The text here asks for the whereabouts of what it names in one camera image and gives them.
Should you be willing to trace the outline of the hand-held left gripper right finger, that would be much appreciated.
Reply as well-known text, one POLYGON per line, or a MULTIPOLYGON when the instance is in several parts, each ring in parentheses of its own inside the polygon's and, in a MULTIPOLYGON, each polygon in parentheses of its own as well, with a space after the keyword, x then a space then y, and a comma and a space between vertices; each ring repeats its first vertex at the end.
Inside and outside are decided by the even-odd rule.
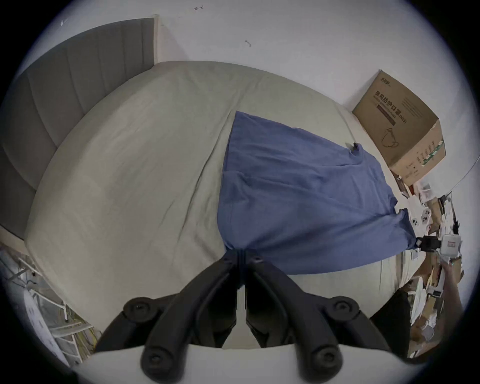
POLYGON ((286 321, 281 328, 282 345, 291 333, 307 381, 329 381, 340 372, 344 359, 339 341, 363 350, 391 352, 381 332, 350 297, 306 293, 278 267, 249 250, 243 251, 243 280, 246 288, 253 283, 265 290, 279 309, 286 321))

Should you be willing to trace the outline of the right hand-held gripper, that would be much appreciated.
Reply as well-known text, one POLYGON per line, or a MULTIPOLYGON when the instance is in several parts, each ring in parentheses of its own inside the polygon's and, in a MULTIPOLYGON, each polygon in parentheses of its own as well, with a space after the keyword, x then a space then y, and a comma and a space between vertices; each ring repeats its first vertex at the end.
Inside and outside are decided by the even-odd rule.
POLYGON ((421 251, 436 251, 441 258, 458 258, 462 244, 459 234, 444 234, 441 238, 435 238, 432 245, 432 236, 417 237, 415 248, 421 251))

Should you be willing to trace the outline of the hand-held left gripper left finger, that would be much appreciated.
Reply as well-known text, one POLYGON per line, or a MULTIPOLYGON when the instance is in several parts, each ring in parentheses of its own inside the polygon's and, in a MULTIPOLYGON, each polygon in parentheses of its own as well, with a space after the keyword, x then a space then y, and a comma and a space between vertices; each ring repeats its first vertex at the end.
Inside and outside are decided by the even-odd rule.
POLYGON ((237 266, 237 252, 228 250, 177 294, 130 299, 102 333, 94 354, 143 346, 139 362, 148 378, 179 380, 200 315, 237 266))

